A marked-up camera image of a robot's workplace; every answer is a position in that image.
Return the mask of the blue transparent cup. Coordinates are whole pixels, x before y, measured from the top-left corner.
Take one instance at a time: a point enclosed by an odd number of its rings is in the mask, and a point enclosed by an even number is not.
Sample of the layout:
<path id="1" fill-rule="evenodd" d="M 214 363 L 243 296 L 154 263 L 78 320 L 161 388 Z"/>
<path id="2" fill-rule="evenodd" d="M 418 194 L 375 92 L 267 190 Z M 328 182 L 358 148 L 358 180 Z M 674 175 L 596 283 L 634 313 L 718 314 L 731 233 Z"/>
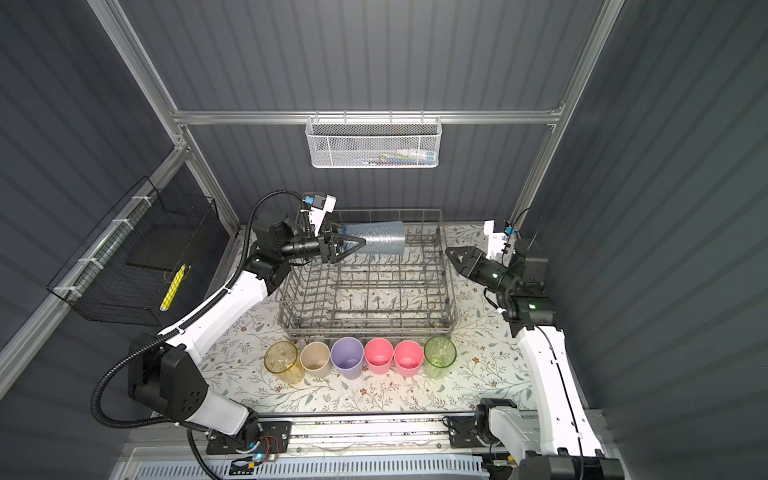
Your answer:
<path id="1" fill-rule="evenodd" d="M 365 240 L 365 245 L 354 254 L 402 255 L 405 251 L 406 229 L 402 221 L 347 224 L 341 233 Z"/>

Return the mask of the green transparent cup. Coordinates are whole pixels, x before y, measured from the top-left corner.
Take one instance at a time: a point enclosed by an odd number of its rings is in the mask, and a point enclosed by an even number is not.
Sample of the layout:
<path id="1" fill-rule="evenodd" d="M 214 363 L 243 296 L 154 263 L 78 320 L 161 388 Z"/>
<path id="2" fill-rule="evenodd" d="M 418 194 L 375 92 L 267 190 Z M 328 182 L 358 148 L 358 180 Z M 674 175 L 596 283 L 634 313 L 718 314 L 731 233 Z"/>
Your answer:
<path id="1" fill-rule="evenodd" d="M 457 359 L 457 349 L 447 336 L 434 336 L 424 345 L 424 370 L 430 379 L 445 377 Z"/>

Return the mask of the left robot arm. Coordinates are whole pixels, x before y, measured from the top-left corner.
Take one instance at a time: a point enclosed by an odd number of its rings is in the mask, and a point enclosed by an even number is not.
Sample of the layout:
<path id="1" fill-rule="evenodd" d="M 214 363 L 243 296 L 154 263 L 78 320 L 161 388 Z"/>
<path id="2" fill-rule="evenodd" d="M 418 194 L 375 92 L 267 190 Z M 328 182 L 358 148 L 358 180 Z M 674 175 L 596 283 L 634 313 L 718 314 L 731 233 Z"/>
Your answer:
<path id="1" fill-rule="evenodd" d="M 189 431 L 218 433 L 241 451 L 259 445 L 263 433 L 257 413 L 210 388 L 199 368 L 203 357 L 243 314 L 268 299 L 293 268 L 314 258 L 338 263 L 366 244 L 330 225 L 326 217 L 336 207 L 334 196 L 289 191 L 300 203 L 297 215 L 264 209 L 280 194 L 270 192 L 252 207 L 239 262 L 224 285 L 175 324 L 135 338 L 128 354 L 97 382 L 90 399 L 96 422 L 112 429 L 173 423 Z M 346 243 L 351 251 L 342 248 Z M 121 370 L 128 372 L 129 397 L 155 417 L 119 420 L 105 413 L 103 393 Z"/>

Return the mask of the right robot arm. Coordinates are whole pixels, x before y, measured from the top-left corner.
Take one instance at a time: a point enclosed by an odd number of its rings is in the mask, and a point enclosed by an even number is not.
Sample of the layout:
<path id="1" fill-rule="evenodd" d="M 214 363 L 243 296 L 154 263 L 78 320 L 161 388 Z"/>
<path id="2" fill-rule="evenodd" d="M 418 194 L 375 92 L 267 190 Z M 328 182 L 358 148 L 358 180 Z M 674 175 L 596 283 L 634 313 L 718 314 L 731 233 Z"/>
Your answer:
<path id="1" fill-rule="evenodd" d="M 547 260 L 516 251 L 508 263 L 474 246 L 445 251 L 462 277 L 483 294 L 509 328 L 532 382 L 539 430 L 528 429 L 512 400 L 484 398 L 475 409 L 472 433 L 508 452 L 513 479 L 622 479 L 621 461 L 607 455 L 579 398 L 565 334 L 543 277 Z"/>

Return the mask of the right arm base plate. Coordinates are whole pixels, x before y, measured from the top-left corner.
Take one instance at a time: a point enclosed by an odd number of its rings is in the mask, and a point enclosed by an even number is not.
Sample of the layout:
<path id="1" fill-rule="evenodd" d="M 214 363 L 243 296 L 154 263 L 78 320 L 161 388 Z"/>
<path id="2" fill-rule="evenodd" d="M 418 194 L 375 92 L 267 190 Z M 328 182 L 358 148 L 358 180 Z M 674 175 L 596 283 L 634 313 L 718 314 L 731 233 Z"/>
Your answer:
<path id="1" fill-rule="evenodd" d="M 509 452 L 532 445 L 534 430 L 517 409 L 495 407 L 475 416 L 444 416 L 452 448 L 503 447 Z"/>

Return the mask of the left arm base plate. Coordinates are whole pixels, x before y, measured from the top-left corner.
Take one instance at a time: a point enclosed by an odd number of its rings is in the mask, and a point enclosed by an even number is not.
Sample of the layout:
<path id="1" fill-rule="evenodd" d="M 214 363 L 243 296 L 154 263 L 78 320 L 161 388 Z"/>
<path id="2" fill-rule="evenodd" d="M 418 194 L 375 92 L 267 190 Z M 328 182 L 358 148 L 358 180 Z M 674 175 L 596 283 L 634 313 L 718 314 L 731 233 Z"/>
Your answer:
<path id="1" fill-rule="evenodd" d="M 207 455 L 285 453 L 291 438 L 293 423 L 289 421 L 249 421 L 241 431 L 225 435 L 212 431 L 207 435 Z"/>

